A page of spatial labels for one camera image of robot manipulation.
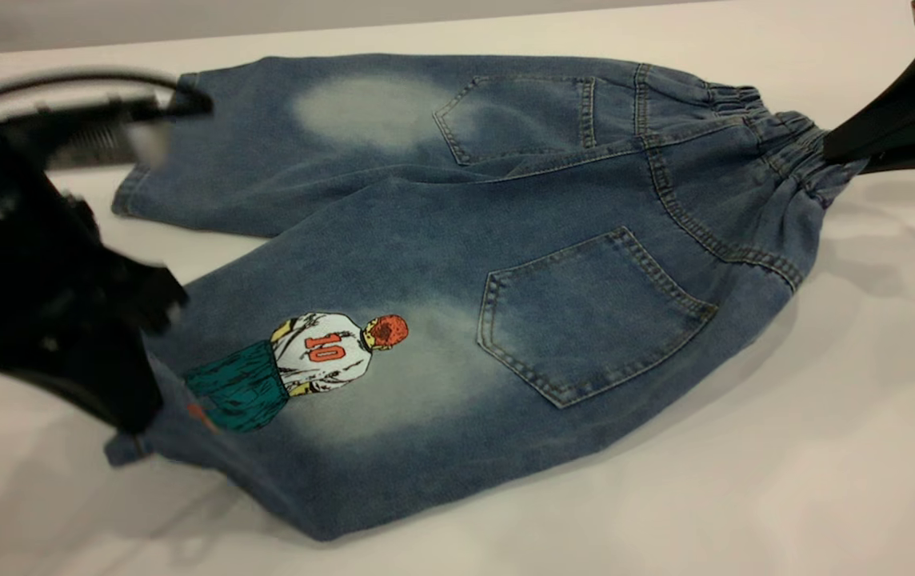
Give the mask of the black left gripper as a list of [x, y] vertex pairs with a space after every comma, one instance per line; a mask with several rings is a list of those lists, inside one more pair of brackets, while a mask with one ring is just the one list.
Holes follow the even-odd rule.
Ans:
[[[0, 97], [48, 85], [6, 82]], [[137, 332], [165, 330], [188, 298], [166, 267], [107, 247], [91, 208], [48, 172], [157, 163], [166, 124], [187, 114], [187, 96], [174, 94], [0, 119], [0, 375], [122, 433], [142, 433], [164, 404]], [[99, 332], [110, 328], [129, 332]]]

